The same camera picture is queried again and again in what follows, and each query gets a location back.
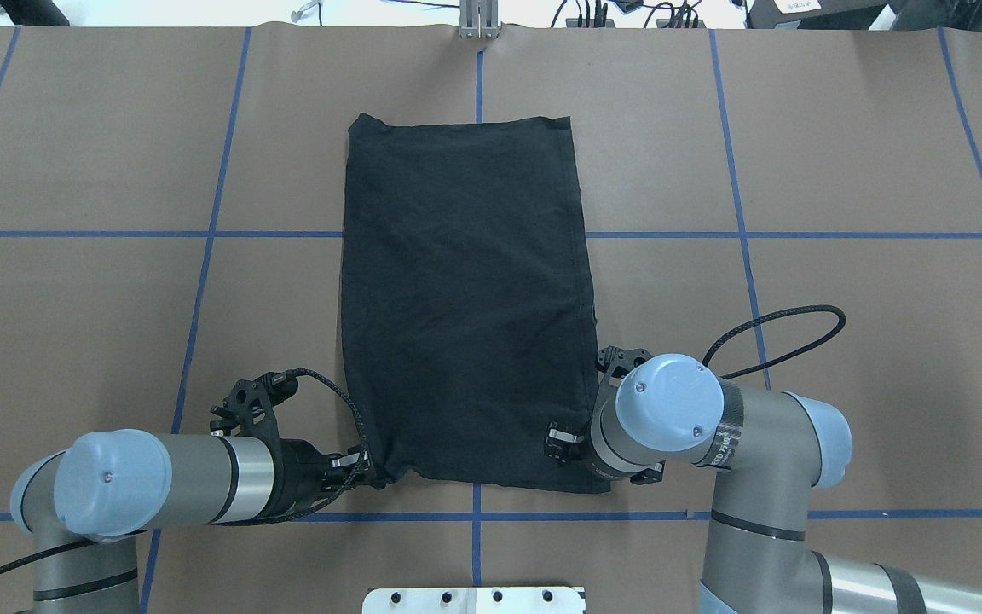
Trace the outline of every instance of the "dark folded fabric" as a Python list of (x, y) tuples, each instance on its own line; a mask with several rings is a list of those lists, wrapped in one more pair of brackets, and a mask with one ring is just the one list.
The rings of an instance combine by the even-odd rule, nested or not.
[(543, 455), (597, 391), (569, 118), (349, 130), (342, 335), (371, 454), (426, 478), (601, 493)]

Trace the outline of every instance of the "black band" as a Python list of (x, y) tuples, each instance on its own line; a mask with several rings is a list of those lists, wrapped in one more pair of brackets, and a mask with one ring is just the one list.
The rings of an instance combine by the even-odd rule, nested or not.
[(821, 582), (823, 584), (823, 601), (821, 603), (821, 614), (831, 614), (833, 597), (831, 597), (831, 569), (829, 562), (825, 560), (825, 555), (818, 551), (810, 551), (817, 559), (817, 564), (821, 566)]
[(803, 542), (806, 540), (805, 531), (790, 531), (789, 529), (768, 527), (767, 524), (756, 524), (756, 522), (751, 522), (733, 516), (726, 516), (726, 514), (717, 512), (717, 510), (710, 510), (710, 519), (712, 519), (714, 522), (721, 522), (721, 524), (725, 524), (726, 527), (733, 527), (734, 529), (741, 529), (742, 531), (748, 531), (751, 533), (759, 533), (761, 536), (776, 537), (776, 539), (787, 540), (788, 542)]
[(927, 602), (923, 601), (923, 591), (919, 582), (909, 572), (897, 567), (876, 563), (889, 576), (892, 591), (897, 595), (897, 614), (927, 614)]
[(74, 584), (73, 587), (66, 587), (62, 589), (32, 591), (32, 601), (50, 601), (52, 599), (78, 597), (78, 595), (87, 594), (87, 592), (108, 589), (118, 586), (118, 584), (122, 584), (124, 582), (131, 582), (131, 580), (136, 579), (138, 576), (139, 568), (136, 567), (132, 569), (132, 571), (125, 571), (124, 574), (120, 574), (119, 576), (109, 576), (104, 580), (94, 580), (93, 582), (87, 582), (85, 584)]
[(237, 467), (237, 452), (234, 452), (233, 444), (227, 442), (225, 437), (218, 437), (218, 440), (222, 442), (222, 446), (226, 446), (226, 454), (229, 454), (229, 493), (226, 494), (226, 502), (222, 504), (222, 509), (219, 509), (218, 514), (215, 514), (215, 517), (211, 518), (207, 524), (217, 522), (228, 512), (230, 504), (234, 502), (234, 495), (237, 494), (237, 481), (240, 478), (240, 471)]
[(710, 449), (695, 463), (695, 466), (716, 466), (728, 469), (737, 443), (741, 442), (741, 427), (745, 423), (745, 402), (741, 397), (741, 389), (732, 381), (718, 380), (722, 387), (722, 420), (714, 428), (714, 439)]

